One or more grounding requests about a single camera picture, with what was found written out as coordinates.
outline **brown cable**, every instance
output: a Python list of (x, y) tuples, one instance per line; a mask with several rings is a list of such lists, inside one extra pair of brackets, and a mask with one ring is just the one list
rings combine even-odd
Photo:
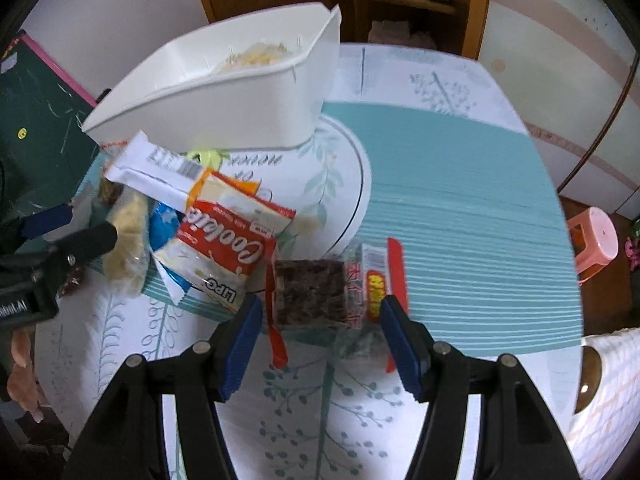
[(584, 155), (582, 156), (582, 158), (578, 161), (578, 164), (576, 164), (575, 168), (573, 168), (571, 170), (571, 173), (569, 173), (566, 176), (566, 179), (564, 179), (562, 181), (562, 184), (560, 184), (560, 186), (558, 186), (558, 189), (556, 189), (556, 192), (559, 194), (565, 187), (566, 185), (569, 183), (569, 181), (578, 173), (578, 171), (580, 171), (582, 169), (582, 167), (586, 164), (587, 160), (589, 160), (589, 157), (591, 155), (593, 155), (593, 152), (596, 151), (596, 148), (599, 146), (599, 144), (602, 142), (602, 139), (604, 139), (604, 136), (607, 134), (607, 132), (609, 131), (611, 125), (613, 124), (613, 121), (616, 120), (616, 117), (618, 116), (618, 113), (620, 111), (620, 108), (622, 108), (622, 105), (625, 103), (625, 99), (626, 96), (629, 94), (629, 91), (631, 90), (631, 85), (634, 82), (634, 78), (636, 77), (636, 71), (638, 70), (638, 62), (640, 61), (640, 56), (638, 55), (638, 52), (636, 52), (636, 55), (634, 56), (634, 60), (631, 63), (631, 67), (629, 67), (629, 74), (626, 77), (626, 81), (625, 81), (625, 85), (622, 87), (622, 92), (620, 92), (620, 96), (618, 97), (618, 100), (616, 102), (616, 105), (613, 107), (613, 110), (611, 111), (611, 113), (609, 114), (609, 117), (607, 118), (607, 121), (604, 123), (604, 126), (602, 127), (602, 129), (600, 130), (600, 133), (598, 134), (598, 136), (595, 138), (595, 140), (591, 143), (591, 146), (589, 146), (589, 148), (587, 149), (586, 152), (584, 152)]

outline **wall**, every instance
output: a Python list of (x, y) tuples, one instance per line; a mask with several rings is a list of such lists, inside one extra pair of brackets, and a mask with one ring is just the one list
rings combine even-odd
[[(601, 0), (491, 0), (480, 62), (527, 123), (553, 183), (607, 120), (634, 49)], [(588, 163), (561, 193), (640, 214), (640, 81)]]
[(200, 0), (40, 0), (22, 28), (97, 97), (167, 41), (206, 24)]

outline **blue gripper pad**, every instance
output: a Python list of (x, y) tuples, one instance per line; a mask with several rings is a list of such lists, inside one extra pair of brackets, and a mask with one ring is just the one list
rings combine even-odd
[(255, 342), (262, 328), (262, 302), (248, 294), (226, 327), (216, 348), (218, 370), (222, 372), (220, 394), (228, 400), (240, 388)]
[(396, 362), (402, 386), (416, 400), (422, 395), (420, 377), (430, 367), (427, 347), (404, 313), (395, 296), (387, 296), (380, 304), (380, 326)]

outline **wooden shelf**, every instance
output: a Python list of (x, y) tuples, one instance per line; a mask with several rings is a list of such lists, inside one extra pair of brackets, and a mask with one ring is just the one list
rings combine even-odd
[(432, 2), (431, 0), (374, 0), (375, 2), (383, 2), (386, 4), (414, 7), (415, 9), (427, 9), (433, 12), (440, 12), (443, 14), (455, 14), (456, 8), (449, 4), (441, 4), (439, 2)]

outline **teal striped tablecloth section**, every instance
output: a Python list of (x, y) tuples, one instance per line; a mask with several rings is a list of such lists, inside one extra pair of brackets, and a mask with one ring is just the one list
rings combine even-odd
[(367, 150), (373, 184), (358, 236), (404, 245), (413, 319), (476, 356), (579, 344), (574, 254), (529, 137), (413, 108), (322, 112)]

